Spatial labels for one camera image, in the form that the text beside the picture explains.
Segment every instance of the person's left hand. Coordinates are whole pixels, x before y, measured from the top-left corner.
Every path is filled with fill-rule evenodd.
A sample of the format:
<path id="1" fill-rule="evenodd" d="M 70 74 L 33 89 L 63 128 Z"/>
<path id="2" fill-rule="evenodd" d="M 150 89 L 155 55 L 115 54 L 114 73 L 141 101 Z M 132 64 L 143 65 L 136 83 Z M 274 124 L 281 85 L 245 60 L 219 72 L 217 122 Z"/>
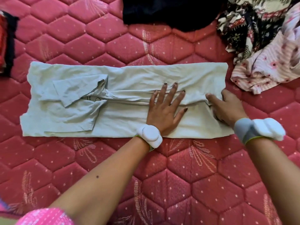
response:
<path id="1" fill-rule="evenodd" d="M 171 131 L 173 131 L 177 127 L 185 112 L 188 110 L 187 107 L 182 108 L 175 115 L 175 112 L 180 102 L 185 96 L 185 91 L 182 91 L 172 102 L 178 88 L 178 83 L 175 82 L 173 84 L 172 89 L 165 98 L 167 86 L 167 83 L 164 83 L 163 87 L 159 92 L 159 96 L 157 98 L 156 103 L 155 99 L 158 95 L 158 91 L 152 94 L 152 97 L 149 102 L 149 111 L 146 122 L 146 124 L 153 125 L 156 128 L 158 128 L 161 136 L 166 136 Z"/>

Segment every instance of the red mattress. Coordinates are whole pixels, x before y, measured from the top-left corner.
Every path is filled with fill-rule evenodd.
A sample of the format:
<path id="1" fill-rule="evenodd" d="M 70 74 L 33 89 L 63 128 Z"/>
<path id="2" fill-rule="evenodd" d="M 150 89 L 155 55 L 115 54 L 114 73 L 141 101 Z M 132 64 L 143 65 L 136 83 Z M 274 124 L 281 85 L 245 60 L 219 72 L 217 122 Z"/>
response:
<path id="1" fill-rule="evenodd" d="M 36 60 L 114 67 L 227 62 L 227 88 L 251 118 L 273 117 L 285 127 L 288 136 L 278 145 L 300 165 L 300 81 L 260 95 L 241 91 L 229 80 L 233 56 L 216 34 L 216 22 L 190 33 L 165 25 L 127 26 L 122 0 L 0 0 L 0 8 L 20 17 L 15 66 L 11 78 L 0 79 L 0 197 L 14 213 L 49 206 L 128 141 L 23 137 L 19 116 L 27 111 L 26 75 Z M 140 163 L 111 222 L 268 224 L 273 208 L 266 193 L 235 135 L 164 139 Z"/>

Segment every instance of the white wearable device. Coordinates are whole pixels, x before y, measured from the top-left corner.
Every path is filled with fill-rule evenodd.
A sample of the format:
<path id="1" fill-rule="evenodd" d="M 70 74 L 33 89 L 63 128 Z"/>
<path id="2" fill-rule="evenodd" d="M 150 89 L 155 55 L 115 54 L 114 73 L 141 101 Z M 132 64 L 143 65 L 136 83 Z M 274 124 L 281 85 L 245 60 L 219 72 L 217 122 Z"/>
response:
<path id="1" fill-rule="evenodd" d="M 144 124 L 137 130 L 137 134 L 144 139 L 152 148 L 158 148 L 163 142 L 158 128 Z"/>
<path id="2" fill-rule="evenodd" d="M 233 129 L 243 144 L 246 144 L 251 139 L 262 136 L 282 141 L 286 135 L 282 125 L 270 117 L 254 120 L 241 118 L 235 123 Z"/>

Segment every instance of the pink floral cloth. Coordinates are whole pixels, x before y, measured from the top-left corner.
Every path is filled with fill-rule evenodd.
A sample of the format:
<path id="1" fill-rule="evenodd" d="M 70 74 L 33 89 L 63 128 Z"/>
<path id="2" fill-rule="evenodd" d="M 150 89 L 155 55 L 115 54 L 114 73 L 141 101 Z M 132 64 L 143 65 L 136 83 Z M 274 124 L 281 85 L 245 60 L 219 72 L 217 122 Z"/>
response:
<path id="1" fill-rule="evenodd" d="M 235 66 L 231 81 L 245 91 L 262 91 L 300 77 L 300 3 L 286 15 L 282 29 L 264 49 Z"/>
<path id="2" fill-rule="evenodd" d="M 74 225 L 59 208 L 42 208 L 28 212 L 15 225 Z"/>

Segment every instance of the forearm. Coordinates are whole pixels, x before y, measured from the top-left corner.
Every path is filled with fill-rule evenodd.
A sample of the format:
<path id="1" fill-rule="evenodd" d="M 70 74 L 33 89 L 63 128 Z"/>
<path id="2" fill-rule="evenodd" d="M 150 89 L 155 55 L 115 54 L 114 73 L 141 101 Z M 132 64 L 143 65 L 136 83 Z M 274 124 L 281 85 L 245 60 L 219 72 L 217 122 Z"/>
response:
<path id="1" fill-rule="evenodd" d="M 106 224 L 149 149 L 144 140 L 134 137 L 68 189 L 51 207 L 65 210 L 78 224 L 83 224 L 77 218 L 82 218 L 83 213 L 95 213 L 91 208 L 97 205 L 97 218 L 101 221 L 98 224 Z"/>
<path id="2" fill-rule="evenodd" d="M 267 138 L 246 144 L 284 225 L 300 224 L 300 169 Z"/>

